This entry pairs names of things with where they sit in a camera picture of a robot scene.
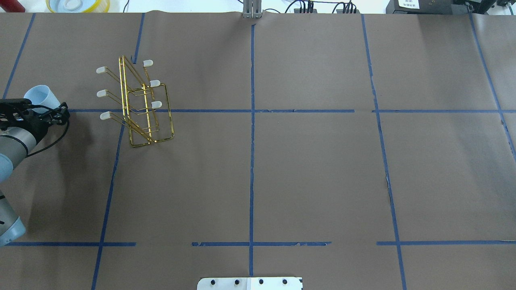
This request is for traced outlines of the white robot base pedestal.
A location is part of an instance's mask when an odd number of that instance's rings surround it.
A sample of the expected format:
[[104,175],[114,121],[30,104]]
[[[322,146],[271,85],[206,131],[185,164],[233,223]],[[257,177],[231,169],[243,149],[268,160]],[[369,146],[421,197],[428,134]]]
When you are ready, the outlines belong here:
[[298,277],[227,277],[202,278],[197,290],[302,290]]

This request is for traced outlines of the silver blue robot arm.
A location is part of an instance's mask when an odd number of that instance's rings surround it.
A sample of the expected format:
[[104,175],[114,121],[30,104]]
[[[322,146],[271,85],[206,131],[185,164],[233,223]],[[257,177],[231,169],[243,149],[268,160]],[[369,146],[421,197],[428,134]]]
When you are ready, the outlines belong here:
[[[34,104],[26,98],[2,99],[0,136],[0,179],[5,182],[20,163],[57,144],[69,129],[70,112],[65,102],[56,107]],[[65,126],[63,134],[41,150],[33,149],[46,137],[53,126]]]

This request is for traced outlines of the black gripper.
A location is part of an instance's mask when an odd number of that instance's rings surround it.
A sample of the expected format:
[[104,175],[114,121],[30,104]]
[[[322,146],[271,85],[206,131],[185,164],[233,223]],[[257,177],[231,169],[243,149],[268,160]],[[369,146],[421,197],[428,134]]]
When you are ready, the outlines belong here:
[[32,102],[26,98],[1,99],[1,131],[18,127],[28,131],[35,139],[43,139],[48,133],[50,124],[68,124],[70,118],[69,107],[66,102],[56,108],[42,106],[47,111],[42,114],[42,120],[32,114],[22,114],[15,110],[26,111],[33,108]]

